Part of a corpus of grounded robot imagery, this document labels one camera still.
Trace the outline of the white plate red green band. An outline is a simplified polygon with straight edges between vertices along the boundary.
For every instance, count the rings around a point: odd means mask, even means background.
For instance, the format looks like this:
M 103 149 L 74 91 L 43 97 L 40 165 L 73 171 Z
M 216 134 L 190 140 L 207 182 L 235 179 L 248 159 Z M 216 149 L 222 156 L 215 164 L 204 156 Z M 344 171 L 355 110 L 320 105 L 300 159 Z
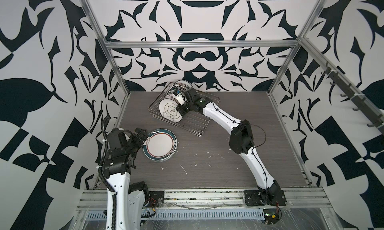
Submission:
M 178 140 L 168 129 L 156 129 L 149 133 L 143 145 L 144 155 L 154 162 L 165 162 L 176 152 Z

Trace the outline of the white plate green cloud motif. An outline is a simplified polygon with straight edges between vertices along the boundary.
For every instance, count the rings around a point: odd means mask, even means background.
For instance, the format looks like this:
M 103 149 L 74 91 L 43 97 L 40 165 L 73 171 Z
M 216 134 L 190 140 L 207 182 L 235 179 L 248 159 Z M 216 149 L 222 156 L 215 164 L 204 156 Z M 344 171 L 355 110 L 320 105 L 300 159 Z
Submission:
M 177 110 L 178 102 L 174 99 L 162 99 L 159 103 L 159 111 L 161 115 L 173 123 L 178 123 L 183 116 Z

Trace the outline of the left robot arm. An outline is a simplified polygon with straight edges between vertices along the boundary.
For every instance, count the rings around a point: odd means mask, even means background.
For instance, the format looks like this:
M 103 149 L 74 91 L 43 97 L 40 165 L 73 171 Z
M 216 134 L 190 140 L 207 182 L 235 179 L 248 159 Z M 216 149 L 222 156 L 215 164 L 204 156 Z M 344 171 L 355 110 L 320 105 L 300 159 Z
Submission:
M 132 133 L 115 128 L 107 134 L 105 152 L 98 166 L 100 180 L 107 187 L 106 230 L 139 230 L 145 200 L 150 197 L 145 182 L 131 184 L 135 158 L 148 138 L 145 129 Z

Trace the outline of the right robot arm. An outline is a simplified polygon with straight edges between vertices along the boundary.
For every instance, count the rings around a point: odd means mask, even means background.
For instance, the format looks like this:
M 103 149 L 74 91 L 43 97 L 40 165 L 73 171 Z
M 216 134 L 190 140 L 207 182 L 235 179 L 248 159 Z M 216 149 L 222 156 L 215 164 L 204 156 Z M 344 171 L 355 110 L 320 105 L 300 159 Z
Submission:
M 177 111 L 181 115 L 197 112 L 215 121 L 230 134 L 229 146 L 233 152 L 240 155 L 251 170 L 260 195 L 265 205 L 285 206 L 286 197 L 278 182 L 268 172 L 257 153 L 254 143 L 252 124 L 247 120 L 239 120 L 214 103 L 210 98 L 204 98 L 194 88 L 186 91 L 173 90 L 178 102 Z

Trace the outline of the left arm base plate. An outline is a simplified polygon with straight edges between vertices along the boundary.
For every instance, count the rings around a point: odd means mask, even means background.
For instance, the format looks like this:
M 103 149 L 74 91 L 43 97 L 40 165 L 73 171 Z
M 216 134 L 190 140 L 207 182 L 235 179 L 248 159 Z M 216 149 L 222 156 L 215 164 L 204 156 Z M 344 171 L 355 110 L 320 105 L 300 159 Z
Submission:
M 149 196 L 146 199 L 144 206 L 146 208 L 157 208 L 163 204 L 164 198 L 164 191 L 149 191 Z

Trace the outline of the aluminium frame crossbar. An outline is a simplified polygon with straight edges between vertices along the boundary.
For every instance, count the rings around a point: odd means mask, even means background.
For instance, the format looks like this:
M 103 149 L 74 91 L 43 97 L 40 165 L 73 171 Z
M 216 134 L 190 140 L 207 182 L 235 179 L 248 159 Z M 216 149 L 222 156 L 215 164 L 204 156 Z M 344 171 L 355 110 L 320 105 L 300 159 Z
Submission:
M 214 48 L 214 47 L 294 47 L 296 40 L 231 40 L 231 41 L 105 41 L 108 49 L 127 48 Z

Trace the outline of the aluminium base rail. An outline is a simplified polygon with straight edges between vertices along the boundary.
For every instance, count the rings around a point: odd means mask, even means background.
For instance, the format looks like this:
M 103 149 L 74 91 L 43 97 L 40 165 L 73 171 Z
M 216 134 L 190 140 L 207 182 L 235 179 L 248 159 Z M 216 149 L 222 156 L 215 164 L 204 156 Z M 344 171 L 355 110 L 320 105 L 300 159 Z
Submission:
M 331 207 L 330 200 L 322 188 L 283 188 L 287 207 L 322 208 Z M 163 204 L 177 209 L 242 208 L 245 204 L 245 189 L 168 189 Z M 77 211 L 105 210 L 106 190 L 86 190 L 79 200 Z

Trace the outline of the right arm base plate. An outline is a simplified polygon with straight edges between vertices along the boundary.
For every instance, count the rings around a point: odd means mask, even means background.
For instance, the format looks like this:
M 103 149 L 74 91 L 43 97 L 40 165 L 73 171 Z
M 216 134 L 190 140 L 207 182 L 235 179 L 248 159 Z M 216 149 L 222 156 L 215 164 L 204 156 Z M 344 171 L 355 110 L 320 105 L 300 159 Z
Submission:
M 259 190 L 245 190 L 245 204 L 248 207 L 257 206 L 286 206 L 287 199 L 282 190 L 259 191 Z

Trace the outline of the wall hook rail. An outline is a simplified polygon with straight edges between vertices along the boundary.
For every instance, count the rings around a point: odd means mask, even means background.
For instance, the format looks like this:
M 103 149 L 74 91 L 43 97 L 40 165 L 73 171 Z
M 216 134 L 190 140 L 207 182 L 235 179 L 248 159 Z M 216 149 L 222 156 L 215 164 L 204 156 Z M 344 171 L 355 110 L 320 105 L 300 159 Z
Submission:
M 376 128 L 382 134 L 384 133 L 384 113 L 381 111 L 358 87 L 347 78 L 344 72 L 334 68 L 329 62 L 320 65 L 323 68 L 322 76 L 330 80 L 329 100 L 332 99 L 334 89 L 340 90 L 340 97 L 351 101 L 355 106 L 355 112 L 361 112 L 370 122 L 369 128 Z

